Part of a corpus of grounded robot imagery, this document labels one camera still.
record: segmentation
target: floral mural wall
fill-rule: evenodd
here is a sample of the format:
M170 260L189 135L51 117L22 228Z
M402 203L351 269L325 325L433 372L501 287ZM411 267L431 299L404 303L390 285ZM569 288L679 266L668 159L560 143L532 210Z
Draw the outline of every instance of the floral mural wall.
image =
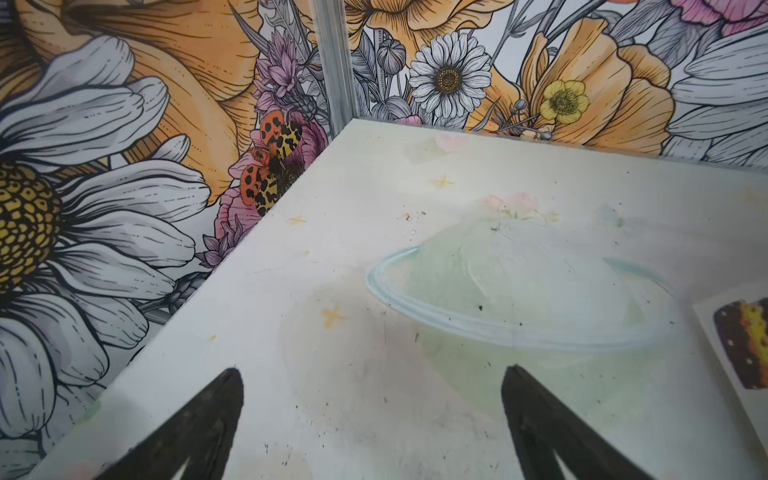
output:
M765 0L344 0L361 115L768 166Z
M328 145L305 23L290 0L0 0L0 479Z

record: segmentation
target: cake picture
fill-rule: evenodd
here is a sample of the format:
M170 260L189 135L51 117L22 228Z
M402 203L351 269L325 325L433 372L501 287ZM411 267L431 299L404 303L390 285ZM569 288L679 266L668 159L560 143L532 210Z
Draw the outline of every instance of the cake picture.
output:
M714 313L713 320L741 385L768 388L768 297L729 303Z

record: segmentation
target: orange petal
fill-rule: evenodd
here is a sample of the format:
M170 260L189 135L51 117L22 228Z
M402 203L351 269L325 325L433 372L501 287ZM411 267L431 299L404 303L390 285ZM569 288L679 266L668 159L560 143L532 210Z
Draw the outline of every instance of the orange petal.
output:
M417 0L408 6L408 26L412 30L437 28L462 10L490 13L511 3L512 0Z
M460 28L483 28L490 22L490 13L462 10L438 27L413 30L408 25L408 12L375 12L368 20L368 26L384 28L395 40L402 43L406 47L406 64L410 64L421 46L428 44L438 35L453 33Z
M464 129L471 130L475 125L479 124L494 102L497 103L494 114L491 114L491 119L496 118L496 112L504 112L504 115L508 117L512 105L521 98L523 98L523 92L520 90L520 87L504 78L504 75L498 73L496 67L491 67L491 85L485 88L485 98L482 99L480 106L469 114ZM489 120L482 131L494 132L498 130L498 127L497 123Z
M533 98L533 92L538 84L538 79L546 71L548 62L547 38L544 34L537 33L531 43L531 49L525 56L520 72L521 86L526 97Z
M0 32L0 101L30 88L42 73L38 55L10 28Z
M251 27L262 25L257 0L233 0ZM67 14L88 28L136 38L172 55L216 100L226 100L253 80L258 48L237 24L228 0L167 0L131 8L78 7Z
M660 58L648 51L645 45L630 45L618 50L619 58L632 67L632 78L645 78L657 87L670 82L670 69Z
M10 28L0 31L0 78L37 61L39 57L24 43L20 33Z
M250 147L250 131L256 127L257 113L256 85L251 82L250 87L234 98L220 102L221 107L230 115L237 128L237 150L245 152Z
M572 124L558 125L552 139L569 144L590 140L612 119L632 80L629 64L616 55L616 42L602 33L607 23L583 18L568 31L558 56L539 81L531 111L541 105L544 89L555 80L584 82L589 108Z
M43 69L37 64L29 64L11 74L0 78L0 102L6 97L21 93L32 88L42 76Z
M192 145L182 163L202 173L210 187L208 201L212 204L230 186L232 177L227 170L239 157L234 121L178 60L150 45L126 41L136 57L131 76L158 76L170 94L160 124L127 157L131 161L143 160L168 138L186 134Z
M350 51L359 45L360 35L363 35L362 27L371 13L370 4L366 0L346 0L344 2L346 33L349 36Z
M368 9L396 13L404 12L412 1L413 0L365 0L362 3L366 5Z
M64 28L61 24L62 3L62 0L15 0L18 20L29 44L46 62L77 50L91 40L90 35L71 35Z
M669 91L644 78L634 79L616 116L585 145L658 155L661 143L669 138L667 124L673 111Z

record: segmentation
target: yellow flower center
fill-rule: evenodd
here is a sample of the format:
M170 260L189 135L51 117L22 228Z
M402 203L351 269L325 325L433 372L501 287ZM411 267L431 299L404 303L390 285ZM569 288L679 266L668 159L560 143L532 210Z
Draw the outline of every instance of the yellow flower center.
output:
M61 200L31 168L0 164L0 295L48 258L61 229Z
M442 94L455 93L462 87L462 73L456 67L445 66L438 70L435 85Z
M578 111L578 94L565 88L552 95L549 104L558 115L574 114Z

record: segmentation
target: daisy illustration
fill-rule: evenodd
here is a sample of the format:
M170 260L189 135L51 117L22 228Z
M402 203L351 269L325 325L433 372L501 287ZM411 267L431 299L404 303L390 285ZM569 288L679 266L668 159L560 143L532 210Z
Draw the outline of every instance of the daisy illustration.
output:
M147 332L132 300L173 292L159 268L194 256L172 223L200 212L210 190L178 163L186 136L104 173L55 175L107 161L155 129L166 86L155 77L125 84L133 67L124 41L99 37L0 105L3 478L28 472L92 404L109 368L103 345L133 348Z
M456 118L474 111L491 84L491 56L477 38L453 32L423 45L411 63L413 97L436 118Z

